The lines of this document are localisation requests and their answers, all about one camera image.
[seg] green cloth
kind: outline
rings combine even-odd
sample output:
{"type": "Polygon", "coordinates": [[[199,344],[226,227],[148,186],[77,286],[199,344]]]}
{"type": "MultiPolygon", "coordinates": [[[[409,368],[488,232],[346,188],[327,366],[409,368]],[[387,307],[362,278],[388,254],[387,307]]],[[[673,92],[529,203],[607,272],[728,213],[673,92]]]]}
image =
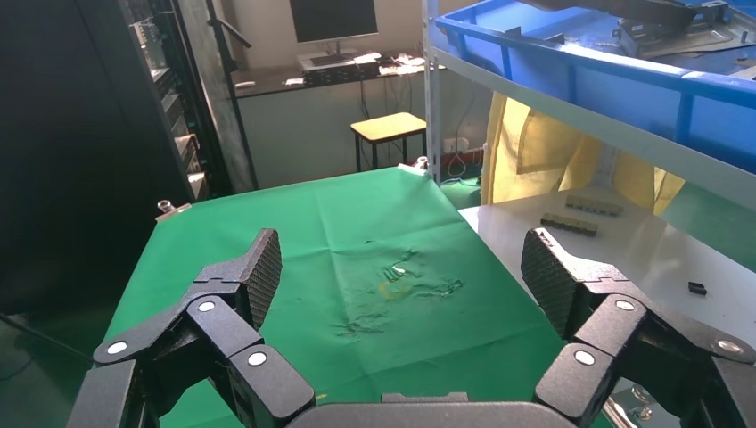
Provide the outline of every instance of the green cloth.
{"type": "MultiPolygon", "coordinates": [[[[562,342],[427,177],[382,169],[198,203],[160,223],[109,336],[175,304],[209,263],[279,232],[281,284],[261,332],[318,403],[384,392],[530,400],[562,342]]],[[[238,427],[208,382],[165,427],[238,427]]]]}

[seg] computer monitor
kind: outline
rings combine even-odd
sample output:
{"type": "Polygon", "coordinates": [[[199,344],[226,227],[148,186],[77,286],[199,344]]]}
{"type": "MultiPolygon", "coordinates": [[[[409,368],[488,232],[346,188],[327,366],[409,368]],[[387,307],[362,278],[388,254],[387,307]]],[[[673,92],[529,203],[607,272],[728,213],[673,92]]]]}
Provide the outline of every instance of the computer monitor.
{"type": "Polygon", "coordinates": [[[289,0],[299,43],[378,32],[373,0],[289,0]]]}

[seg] metal pole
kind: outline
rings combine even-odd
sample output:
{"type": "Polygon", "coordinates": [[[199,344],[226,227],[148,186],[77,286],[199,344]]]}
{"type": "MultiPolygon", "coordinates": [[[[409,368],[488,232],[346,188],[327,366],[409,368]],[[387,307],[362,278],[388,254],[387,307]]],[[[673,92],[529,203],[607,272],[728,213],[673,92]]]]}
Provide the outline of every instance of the metal pole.
{"type": "Polygon", "coordinates": [[[425,123],[428,138],[428,171],[441,182],[440,90],[438,57],[431,42],[431,30],[439,16],[439,0],[423,0],[423,56],[425,57],[425,123]]]}

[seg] blue plastic tray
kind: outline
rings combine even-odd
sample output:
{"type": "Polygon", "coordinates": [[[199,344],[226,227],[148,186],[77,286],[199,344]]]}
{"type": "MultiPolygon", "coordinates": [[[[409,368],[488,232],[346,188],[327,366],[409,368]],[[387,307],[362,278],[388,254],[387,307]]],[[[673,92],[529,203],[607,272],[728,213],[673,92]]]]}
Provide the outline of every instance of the blue plastic tray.
{"type": "MultiPolygon", "coordinates": [[[[737,7],[756,12],[754,4],[737,7]]],[[[643,61],[622,56],[612,36],[617,18],[514,0],[488,0],[436,23],[449,52],[466,62],[756,173],[756,82],[724,75],[746,68],[736,59],[756,58],[756,46],[643,61]],[[564,45],[548,41],[560,33],[564,45]]]]}

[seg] yellow curtain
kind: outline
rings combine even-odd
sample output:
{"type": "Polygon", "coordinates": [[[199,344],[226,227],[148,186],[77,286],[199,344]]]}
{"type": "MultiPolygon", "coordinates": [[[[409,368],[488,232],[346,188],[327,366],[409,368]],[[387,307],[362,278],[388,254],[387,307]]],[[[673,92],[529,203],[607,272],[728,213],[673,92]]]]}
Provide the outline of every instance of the yellow curtain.
{"type": "MultiPolygon", "coordinates": [[[[501,94],[494,94],[491,102],[487,143],[483,204],[588,185],[602,146],[592,136],[501,94]]],[[[660,214],[685,182],[621,152],[612,183],[629,200],[660,214]]]]}

